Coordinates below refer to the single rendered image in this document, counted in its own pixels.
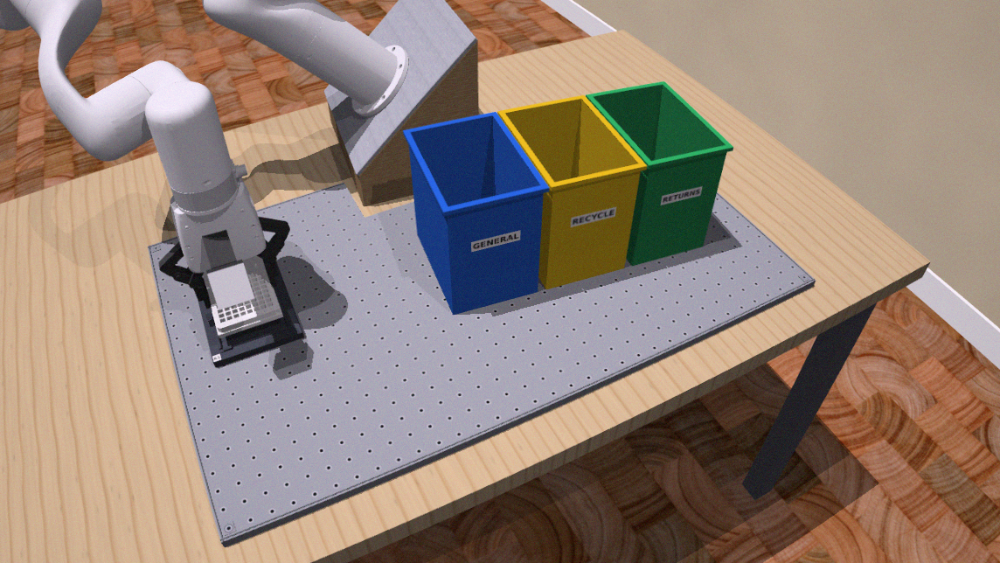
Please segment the green bin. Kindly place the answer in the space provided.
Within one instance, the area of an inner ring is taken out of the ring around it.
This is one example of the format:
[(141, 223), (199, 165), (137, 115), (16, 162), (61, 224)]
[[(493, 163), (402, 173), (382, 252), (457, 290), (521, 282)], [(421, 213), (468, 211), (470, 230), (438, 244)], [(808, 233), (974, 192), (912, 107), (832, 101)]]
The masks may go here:
[(733, 146), (665, 81), (586, 97), (647, 165), (628, 242), (631, 266), (703, 247)]

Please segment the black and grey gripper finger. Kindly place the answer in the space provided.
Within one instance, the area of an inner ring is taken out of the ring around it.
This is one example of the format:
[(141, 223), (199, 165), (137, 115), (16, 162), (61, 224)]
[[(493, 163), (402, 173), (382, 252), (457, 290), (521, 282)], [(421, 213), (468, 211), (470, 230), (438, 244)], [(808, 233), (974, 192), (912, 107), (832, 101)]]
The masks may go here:
[(290, 228), (288, 226), (288, 222), (283, 220), (259, 217), (259, 221), (262, 231), (275, 233), (269, 242), (266, 241), (266, 249), (257, 255), (263, 259), (271, 286), (275, 287), (277, 285), (274, 276), (279, 275), (275, 264), (277, 260), (276, 256), (284, 247), (284, 241), (288, 237)]
[(176, 266), (177, 261), (179, 261), (183, 256), (180, 243), (178, 242), (175, 247), (173, 247), (168, 254), (166, 254), (161, 261), (159, 261), (160, 271), (173, 277), (177, 282), (188, 284), (190, 288), (194, 289), (198, 301), (200, 302), (204, 300), (206, 308), (209, 309), (212, 306), (207, 287), (205, 286), (205, 282), (202, 277), (204, 273), (192, 273), (189, 268)]

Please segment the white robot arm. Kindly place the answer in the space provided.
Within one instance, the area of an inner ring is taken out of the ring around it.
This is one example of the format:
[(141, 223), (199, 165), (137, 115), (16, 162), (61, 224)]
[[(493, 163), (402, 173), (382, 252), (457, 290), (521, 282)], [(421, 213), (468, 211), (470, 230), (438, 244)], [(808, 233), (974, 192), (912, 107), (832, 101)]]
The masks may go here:
[[(403, 48), (385, 49), (317, 0), (202, 3), (214, 22), (267, 45), (351, 97), (358, 115), (385, 108), (405, 80), (409, 63)], [(153, 138), (177, 205), (189, 212), (220, 207), (247, 169), (230, 158), (207, 87), (161, 60), (87, 99), (66, 77), (68, 62), (101, 12), (101, 0), (0, 0), (0, 29), (30, 26), (41, 38), (38, 75), (45, 99), (87, 153), (114, 161)], [(254, 299), (227, 230), (202, 239), (218, 309)]]

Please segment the yellow recycle bin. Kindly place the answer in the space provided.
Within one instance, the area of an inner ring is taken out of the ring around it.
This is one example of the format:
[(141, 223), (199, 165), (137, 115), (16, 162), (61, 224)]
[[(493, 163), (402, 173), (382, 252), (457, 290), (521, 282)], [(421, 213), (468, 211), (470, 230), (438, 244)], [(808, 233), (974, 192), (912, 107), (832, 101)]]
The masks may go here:
[(550, 189), (538, 271), (545, 289), (623, 269), (647, 165), (585, 95), (497, 115)]

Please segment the blue general waste bin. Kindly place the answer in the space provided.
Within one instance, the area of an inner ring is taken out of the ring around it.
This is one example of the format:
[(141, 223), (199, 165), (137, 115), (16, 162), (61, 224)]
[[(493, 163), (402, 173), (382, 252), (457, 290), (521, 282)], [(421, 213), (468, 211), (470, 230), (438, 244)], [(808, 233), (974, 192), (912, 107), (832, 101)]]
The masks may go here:
[(403, 135), (417, 234), (452, 314), (537, 293), (549, 186), (497, 112)]

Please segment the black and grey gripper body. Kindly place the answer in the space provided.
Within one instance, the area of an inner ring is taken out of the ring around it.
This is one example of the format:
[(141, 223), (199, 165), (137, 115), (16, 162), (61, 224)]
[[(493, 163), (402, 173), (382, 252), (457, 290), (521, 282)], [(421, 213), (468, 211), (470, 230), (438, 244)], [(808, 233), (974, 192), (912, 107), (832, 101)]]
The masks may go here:
[(237, 261), (251, 258), (266, 249), (264, 233), (249, 190), (242, 179), (239, 183), (240, 188), (226, 203), (205, 212), (186, 211), (177, 205), (174, 196), (170, 198), (177, 238), (191, 272), (204, 273), (211, 269), (202, 239), (208, 234), (227, 230)]

